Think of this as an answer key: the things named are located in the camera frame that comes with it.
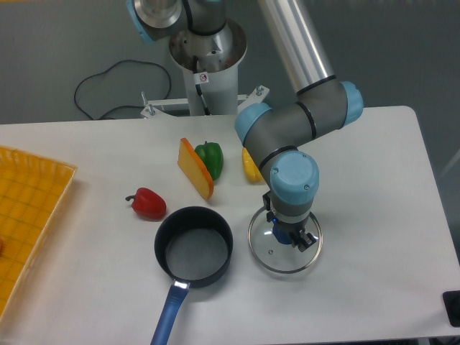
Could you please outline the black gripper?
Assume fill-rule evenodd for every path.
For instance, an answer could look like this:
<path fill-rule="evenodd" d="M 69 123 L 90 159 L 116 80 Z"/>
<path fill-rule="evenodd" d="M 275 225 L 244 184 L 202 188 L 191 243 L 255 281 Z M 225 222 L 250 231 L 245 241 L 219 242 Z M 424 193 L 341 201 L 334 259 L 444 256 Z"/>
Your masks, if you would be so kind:
<path fill-rule="evenodd" d="M 312 201 L 294 205 L 283 201 L 273 192 L 266 192 L 262 196 L 262 202 L 267 222 L 276 224 L 279 230 L 290 234 L 293 248 L 304 252 L 313 246 L 313 235 L 301 230 L 310 216 Z"/>

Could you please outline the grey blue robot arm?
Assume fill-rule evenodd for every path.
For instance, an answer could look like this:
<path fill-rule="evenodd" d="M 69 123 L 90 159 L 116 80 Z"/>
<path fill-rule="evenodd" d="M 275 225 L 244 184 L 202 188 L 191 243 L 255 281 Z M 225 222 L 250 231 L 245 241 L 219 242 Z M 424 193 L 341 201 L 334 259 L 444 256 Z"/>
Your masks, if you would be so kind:
<path fill-rule="evenodd" d="M 264 204 L 275 238 L 304 251 L 315 241 L 305 226 L 319 172 L 299 148 L 356 121 L 363 99 L 353 83 L 336 79 L 303 1 L 259 5 L 298 97 L 278 111 L 238 102 L 247 41 L 223 1 L 128 1 L 127 9 L 144 40 L 168 38 L 191 115 L 236 114 L 236 133 L 270 189 Z"/>

